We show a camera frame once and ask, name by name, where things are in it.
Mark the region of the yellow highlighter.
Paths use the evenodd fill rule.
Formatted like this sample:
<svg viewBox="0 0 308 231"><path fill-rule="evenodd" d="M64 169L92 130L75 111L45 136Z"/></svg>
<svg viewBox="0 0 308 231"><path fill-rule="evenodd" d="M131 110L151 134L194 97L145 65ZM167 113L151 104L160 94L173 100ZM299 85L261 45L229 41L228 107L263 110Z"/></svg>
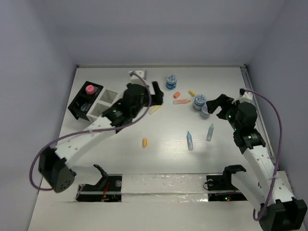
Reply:
<svg viewBox="0 0 308 231"><path fill-rule="evenodd" d="M151 108L149 110L149 114L152 115L154 112L156 112L161 106L160 105L156 105L153 108Z"/></svg>

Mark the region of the blue slime jar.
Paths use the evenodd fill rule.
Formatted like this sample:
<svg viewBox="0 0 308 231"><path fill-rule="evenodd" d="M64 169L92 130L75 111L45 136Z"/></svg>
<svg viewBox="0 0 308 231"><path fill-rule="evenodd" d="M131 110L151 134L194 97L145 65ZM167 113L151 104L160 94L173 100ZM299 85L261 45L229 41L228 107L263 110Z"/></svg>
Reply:
<svg viewBox="0 0 308 231"><path fill-rule="evenodd" d="M166 88L169 90L174 90L177 85L177 76L176 75L168 75L166 78Z"/></svg>
<svg viewBox="0 0 308 231"><path fill-rule="evenodd" d="M197 94L194 98L192 106L195 110L201 110L204 104L206 103L206 101L207 99L205 95Z"/></svg>

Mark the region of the clear jar of clips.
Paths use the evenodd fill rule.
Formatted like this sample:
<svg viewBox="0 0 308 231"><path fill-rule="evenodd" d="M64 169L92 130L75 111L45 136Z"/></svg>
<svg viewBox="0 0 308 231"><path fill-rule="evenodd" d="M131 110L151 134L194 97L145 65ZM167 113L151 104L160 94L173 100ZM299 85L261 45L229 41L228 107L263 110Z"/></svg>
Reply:
<svg viewBox="0 0 308 231"><path fill-rule="evenodd" d="M85 103L85 104L83 104L81 107L80 107L80 110L82 111L82 112L87 112L87 110L88 110L88 107L89 107L89 104L88 103Z"/></svg>

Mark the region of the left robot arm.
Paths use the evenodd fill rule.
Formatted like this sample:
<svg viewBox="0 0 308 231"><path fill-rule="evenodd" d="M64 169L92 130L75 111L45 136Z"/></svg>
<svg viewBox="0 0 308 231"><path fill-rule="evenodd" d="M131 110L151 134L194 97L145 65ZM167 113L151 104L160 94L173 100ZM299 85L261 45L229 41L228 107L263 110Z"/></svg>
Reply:
<svg viewBox="0 0 308 231"><path fill-rule="evenodd" d="M147 85L127 84L123 97L102 113L94 122L81 132L66 135L65 142L43 148L39 155L38 171L55 193L69 188L76 173L72 170L75 163L90 149L103 140L116 135L141 118L139 112L144 108L163 103L163 92L156 81L152 82L154 94L149 93Z"/></svg>

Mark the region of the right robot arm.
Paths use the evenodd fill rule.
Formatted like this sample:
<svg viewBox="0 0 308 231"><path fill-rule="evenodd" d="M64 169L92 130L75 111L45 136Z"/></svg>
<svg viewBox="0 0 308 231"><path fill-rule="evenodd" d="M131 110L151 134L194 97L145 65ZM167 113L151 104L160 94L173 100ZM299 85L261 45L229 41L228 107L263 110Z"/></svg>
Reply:
<svg viewBox="0 0 308 231"><path fill-rule="evenodd" d="M254 208L254 215L264 231L295 231L301 228L308 210L286 187L269 156L266 143L255 129L257 109L252 95L233 99L225 94L207 101L210 114L220 107L218 118L233 128L233 139L257 177L254 183L242 165L224 168L221 175L207 176L208 191L240 191Z"/></svg>

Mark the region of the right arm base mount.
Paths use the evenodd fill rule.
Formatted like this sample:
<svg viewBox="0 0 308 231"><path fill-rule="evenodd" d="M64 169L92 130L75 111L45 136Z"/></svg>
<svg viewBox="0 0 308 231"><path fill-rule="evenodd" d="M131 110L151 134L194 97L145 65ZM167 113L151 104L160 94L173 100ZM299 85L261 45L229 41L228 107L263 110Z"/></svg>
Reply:
<svg viewBox="0 0 308 231"><path fill-rule="evenodd" d="M246 197L231 183L232 175L241 171L246 172L242 165L231 165L225 167L222 174L207 175L203 188L208 191L209 201L246 201Z"/></svg>

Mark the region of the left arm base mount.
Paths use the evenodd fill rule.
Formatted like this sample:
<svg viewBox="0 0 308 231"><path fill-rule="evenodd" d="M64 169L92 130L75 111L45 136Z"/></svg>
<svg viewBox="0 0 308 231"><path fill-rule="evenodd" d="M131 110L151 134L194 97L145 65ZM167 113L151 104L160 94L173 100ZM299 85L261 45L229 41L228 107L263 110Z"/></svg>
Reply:
<svg viewBox="0 0 308 231"><path fill-rule="evenodd" d="M75 200L78 202L121 202L122 175L109 175L101 166L93 165L101 174L94 185L78 186Z"/></svg>

